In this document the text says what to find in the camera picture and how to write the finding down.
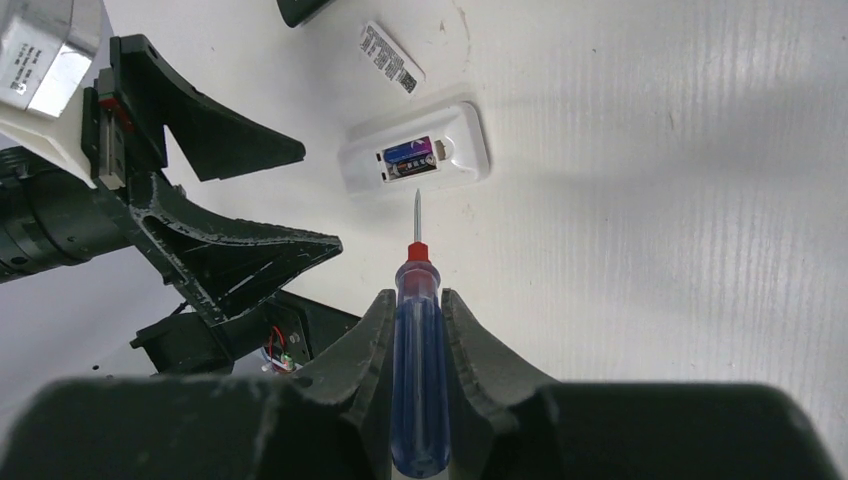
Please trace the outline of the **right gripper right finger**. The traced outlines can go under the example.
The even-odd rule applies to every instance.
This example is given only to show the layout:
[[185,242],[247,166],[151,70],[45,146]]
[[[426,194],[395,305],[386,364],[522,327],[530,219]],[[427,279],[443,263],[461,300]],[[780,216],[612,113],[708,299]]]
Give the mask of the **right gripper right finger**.
[[557,380],[488,331],[454,289],[444,289],[452,479],[530,479],[530,414],[521,404]]

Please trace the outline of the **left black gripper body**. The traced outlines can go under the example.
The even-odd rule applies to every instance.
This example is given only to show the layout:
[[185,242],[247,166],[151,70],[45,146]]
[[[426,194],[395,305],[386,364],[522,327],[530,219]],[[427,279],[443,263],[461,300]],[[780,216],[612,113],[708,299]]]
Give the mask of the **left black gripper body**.
[[130,181],[162,175],[164,130],[152,139],[129,108],[129,85],[99,71],[57,119],[1,106],[1,280],[75,266],[132,246]]

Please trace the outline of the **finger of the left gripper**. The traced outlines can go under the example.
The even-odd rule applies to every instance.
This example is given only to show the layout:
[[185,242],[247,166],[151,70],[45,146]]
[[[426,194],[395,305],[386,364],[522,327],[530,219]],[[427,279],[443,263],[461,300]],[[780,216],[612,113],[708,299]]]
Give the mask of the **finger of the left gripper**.
[[151,169],[168,165],[170,131],[201,181],[224,180],[302,161],[304,144],[202,93],[142,34],[109,41],[109,110],[140,143]]
[[209,326],[250,314],[343,251],[333,235],[208,211],[153,173],[131,179],[129,213],[140,250]]

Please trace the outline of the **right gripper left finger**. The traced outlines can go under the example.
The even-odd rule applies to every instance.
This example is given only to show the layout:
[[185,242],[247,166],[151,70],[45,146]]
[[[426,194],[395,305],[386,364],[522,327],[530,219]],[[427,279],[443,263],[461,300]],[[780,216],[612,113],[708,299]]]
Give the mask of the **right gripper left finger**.
[[358,324],[291,381],[305,427],[302,479],[389,479],[396,293],[380,291]]

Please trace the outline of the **blue red screwdriver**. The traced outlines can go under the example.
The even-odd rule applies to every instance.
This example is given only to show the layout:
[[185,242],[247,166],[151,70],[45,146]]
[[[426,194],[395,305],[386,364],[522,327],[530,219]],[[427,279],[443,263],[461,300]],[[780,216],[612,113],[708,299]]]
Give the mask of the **blue red screwdriver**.
[[395,275],[390,448],[395,468],[415,479],[444,471],[450,460],[441,276],[422,238],[422,200],[415,194],[413,241]]

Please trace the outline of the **black battery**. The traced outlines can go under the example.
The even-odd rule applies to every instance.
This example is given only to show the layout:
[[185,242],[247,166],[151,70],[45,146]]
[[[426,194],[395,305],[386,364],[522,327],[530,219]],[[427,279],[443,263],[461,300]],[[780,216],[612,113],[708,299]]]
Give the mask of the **black battery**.
[[419,157],[399,164],[387,164],[385,162],[385,167],[386,173],[384,180],[386,182],[394,182],[436,171],[438,169],[438,160],[432,155],[427,158]]

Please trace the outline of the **white remote control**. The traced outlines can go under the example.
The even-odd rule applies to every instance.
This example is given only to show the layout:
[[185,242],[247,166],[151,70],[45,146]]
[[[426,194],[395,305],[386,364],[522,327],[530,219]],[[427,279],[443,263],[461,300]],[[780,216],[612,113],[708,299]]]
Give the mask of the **white remote control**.
[[466,186],[491,170],[479,114],[466,101],[353,140],[337,160],[347,192],[361,198]]

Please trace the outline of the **white battery cover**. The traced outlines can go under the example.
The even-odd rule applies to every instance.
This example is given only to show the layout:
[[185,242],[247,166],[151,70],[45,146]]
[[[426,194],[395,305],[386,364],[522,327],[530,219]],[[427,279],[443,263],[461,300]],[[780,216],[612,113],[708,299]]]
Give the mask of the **white battery cover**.
[[359,50],[383,78],[408,97],[414,97],[426,82],[418,64],[374,21],[363,26]]

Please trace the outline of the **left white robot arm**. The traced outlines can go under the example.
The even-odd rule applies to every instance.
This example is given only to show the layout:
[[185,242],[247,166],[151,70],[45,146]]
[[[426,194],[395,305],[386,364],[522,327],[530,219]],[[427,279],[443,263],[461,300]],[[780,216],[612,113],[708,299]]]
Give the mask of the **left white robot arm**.
[[[1,5],[2,281],[135,247],[213,326],[339,255],[335,236],[223,217],[168,180],[168,137],[202,181],[300,162],[305,148],[201,93],[145,36],[104,42],[103,13]],[[109,63],[90,78],[104,43]]]

